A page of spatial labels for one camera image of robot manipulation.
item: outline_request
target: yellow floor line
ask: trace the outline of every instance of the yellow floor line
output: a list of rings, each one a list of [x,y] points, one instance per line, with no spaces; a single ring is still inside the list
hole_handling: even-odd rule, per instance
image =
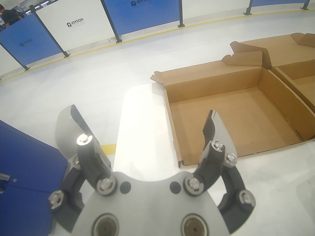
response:
[[[53,64],[53,63],[56,63],[56,62],[59,62],[59,61],[68,59],[68,58],[73,58],[73,57],[76,57],[76,56],[79,56],[79,55],[83,55],[83,54],[87,54],[87,53],[90,53],[90,52],[93,52],[93,51],[97,51],[97,50],[100,50],[100,49],[104,49],[104,48],[107,48],[107,47],[116,46],[116,45],[124,44],[124,43],[127,43],[127,42],[136,41],[136,40],[140,40],[140,39],[152,37],[152,36],[155,36],[155,35],[160,35],[160,34],[167,33],[167,32],[171,32],[171,31],[175,31],[175,30],[181,30],[181,29],[196,27],[196,26],[205,25],[205,24],[209,24],[209,23],[215,23],[215,22],[226,21],[226,20],[232,20],[232,19],[241,19],[241,18],[246,18],[246,17],[262,16],[262,15],[270,15],[270,14],[280,14],[280,13],[314,12],[314,11],[315,11],[315,10],[291,10],[291,11],[281,11],[281,12],[269,12],[269,13],[260,13],[260,14],[252,14],[252,15],[242,15],[242,16],[236,16],[236,17],[230,17],[230,18],[225,18],[225,19],[218,19],[218,20],[212,20],[212,21],[207,21],[207,22],[192,24],[192,25],[189,25],[189,26],[181,27],[181,28],[169,29],[169,30],[165,30],[165,31],[162,31],[162,32],[158,32],[158,33],[146,35],[146,36],[143,36],[143,37],[139,37],[139,38],[134,38],[134,39],[122,41],[122,42],[120,42],[120,43],[110,44],[110,45],[107,45],[107,46],[103,46],[103,47],[91,49],[91,50],[89,50],[89,51],[81,52],[81,53],[78,53],[78,54],[75,54],[75,55],[72,55],[72,56],[70,55],[70,56],[67,57],[67,58],[58,59],[58,60],[55,60],[55,61],[52,61],[52,62],[43,64],[43,65],[41,65],[41,66],[32,67],[32,68],[30,68],[30,69],[29,69],[28,71],[26,71],[26,72],[29,72],[29,71],[32,71],[32,70],[41,68],[41,67],[43,67],[43,66],[47,66],[47,65],[50,65],[50,64]],[[10,77],[8,77],[8,78],[2,79],[2,80],[0,80],[0,82],[9,80],[9,79],[11,79],[11,78],[13,78],[13,77],[16,77],[16,76],[18,76],[18,75],[21,75],[21,74],[23,74],[23,73],[25,73],[25,72],[21,72],[21,73],[19,73],[19,74],[15,74],[15,75],[10,76]]]
[[[101,145],[101,148],[106,155],[112,155],[116,152],[116,144]]]

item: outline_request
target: metal bracket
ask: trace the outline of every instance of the metal bracket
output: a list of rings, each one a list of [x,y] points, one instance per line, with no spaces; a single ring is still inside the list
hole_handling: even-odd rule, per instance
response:
[[[9,179],[10,179],[9,175],[0,173],[0,180],[9,181]]]

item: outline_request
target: metal gripper plate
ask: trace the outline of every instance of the metal gripper plate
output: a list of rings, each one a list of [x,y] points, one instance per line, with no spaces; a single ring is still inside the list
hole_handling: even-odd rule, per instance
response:
[[[163,181],[143,182],[114,172],[118,180],[117,191],[108,197],[94,192],[83,208],[72,235],[92,235],[94,221],[105,213],[117,217],[119,236],[181,236],[181,222],[188,214],[197,214],[206,221],[208,235],[230,235],[216,204],[207,192],[198,197],[187,195],[183,181],[188,174],[190,173],[180,172]],[[125,181],[131,184],[131,190],[122,194],[120,185]],[[181,186],[178,194],[170,190],[173,181]]]

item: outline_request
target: man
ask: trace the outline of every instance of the man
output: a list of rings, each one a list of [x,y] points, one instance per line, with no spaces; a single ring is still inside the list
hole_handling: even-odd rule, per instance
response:
[[[22,19],[21,16],[18,16],[13,11],[6,10],[2,4],[0,4],[0,13],[2,14],[2,19],[7,28],[9,28],[9,26],[11,26],[12,24],[15,24],[16,22]]]

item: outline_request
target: white floor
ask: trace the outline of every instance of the white floor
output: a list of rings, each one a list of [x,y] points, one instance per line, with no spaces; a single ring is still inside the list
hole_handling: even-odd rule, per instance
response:
[[[117,141],[125,92],[165,71],[220,60],[229,43],[315,33],[315,12],[233,19],[151,36],[56,62],[0,83],[0,119],[55,146],[58,113],[75,104],[102,145]]]

